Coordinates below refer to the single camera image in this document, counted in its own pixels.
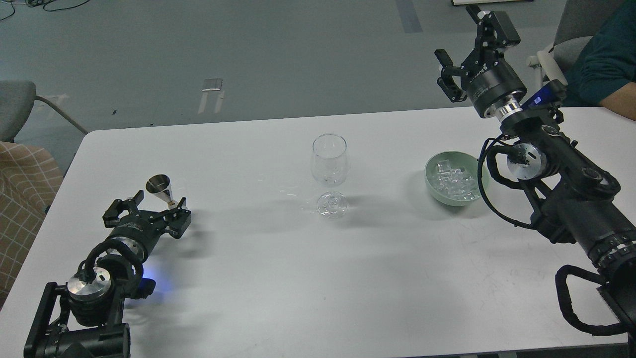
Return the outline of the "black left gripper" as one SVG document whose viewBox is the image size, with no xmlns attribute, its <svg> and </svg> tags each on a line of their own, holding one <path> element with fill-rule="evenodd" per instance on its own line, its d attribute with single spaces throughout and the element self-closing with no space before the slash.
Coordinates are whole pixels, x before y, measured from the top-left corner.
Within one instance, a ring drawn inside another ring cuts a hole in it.
<svg viewBox="0 0 636 358">
<path fill-rule="evenodd" d="M 113 229 L 107 240 L 124 243 L 142 263 L 148 260 L 162 234 L 180 239 L 192 220 L 186 197 L 175 208 L 161 212 L 139 211 L 138 205 L 144 197 L 139 190 L 125 200 L 116 199 L 102 216 L 104 226 Z"/>
</svg>

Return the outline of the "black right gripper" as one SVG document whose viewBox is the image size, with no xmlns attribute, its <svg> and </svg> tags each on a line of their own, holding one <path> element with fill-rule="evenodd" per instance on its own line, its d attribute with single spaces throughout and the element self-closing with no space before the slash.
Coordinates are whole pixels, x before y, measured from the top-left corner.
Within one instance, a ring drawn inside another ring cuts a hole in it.
<svg viewBox="0 0 636 358">
<path fill-rule="evenodd" d="M 519 45 L 521 38 L 504 11 L 484 11 L 477 5 L 467 5 L 466 11 L 477 25 L 474 49 L 459 67 L 445 49 L 436 49 L 441 65 L 437 84 L 451 102 L 468 97 L 479 116 L 489 118 L 493 116 L 490 108 L 500 100 L 509 95 L 521 100 L 527 93 L 516 71 L 504 61 L 504 52 Z M 473 65 L 488 69 L 473 79 Z"/>
</svg>

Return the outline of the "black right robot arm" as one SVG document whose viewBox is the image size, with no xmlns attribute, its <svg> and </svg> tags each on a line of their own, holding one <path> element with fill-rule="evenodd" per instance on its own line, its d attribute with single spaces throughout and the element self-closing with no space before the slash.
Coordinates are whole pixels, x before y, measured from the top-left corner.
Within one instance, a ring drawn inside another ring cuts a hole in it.
<svg viewBox="0 0 636 358">
<path fill-rule="evenodd" d="M 441 64 L 437 80 L 452 102 L 469 99 L 482 118 L 495 116 L 500 135 L 488 138 L 477 160 L 477 185 L 486 196 L 483 167 L 496 182 L 525 193 L 533 212 L 523 223 L 498 212 L 516 227 L 538 231 L 551 243 L 578 243 L 595 272 L 564 265 L 555 274 L 559 309 L 573 327 L 593 336 L 627 334 L 629 356 L 635 356 L 636 232 L 613 204 L 620 184 L 609 172 L 584 156 L 561 132 L 565 81 L 553 79 L 529 99 L 526 86 L 506 62 L 504 50 L 520 43 L 507 13 L 466 6 L 477 25 L 475 45 L 460 66 L 443 49 L 435 51 Z M 618 319 L 611 325 L 582 322 L 572 307 L 566 279 L 576 276 L 598 285 L 607 306 Z"/>
</svg>

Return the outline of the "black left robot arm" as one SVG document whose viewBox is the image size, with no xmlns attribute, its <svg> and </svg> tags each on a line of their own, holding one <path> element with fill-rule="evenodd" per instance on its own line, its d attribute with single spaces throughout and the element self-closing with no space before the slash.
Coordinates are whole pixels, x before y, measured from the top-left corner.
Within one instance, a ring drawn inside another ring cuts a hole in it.
<svg viewBox="0 0 636 358">
<path fill-rule="evenodd" d="M 89 252 L 63 285 L 45 285 L 23 348 L 25 358 L 129 358 L 130 327 L 123 320 L 127 299 L 145 299 L 156 287 L 143 264 L 163 234 L 180 239 L 191 211 L 186 197 L 170 190 L 158 196 L 168 208 L 139 209 L 145 193 L 114 200 L 102 217 L 111 233 Z"/>
</svg>

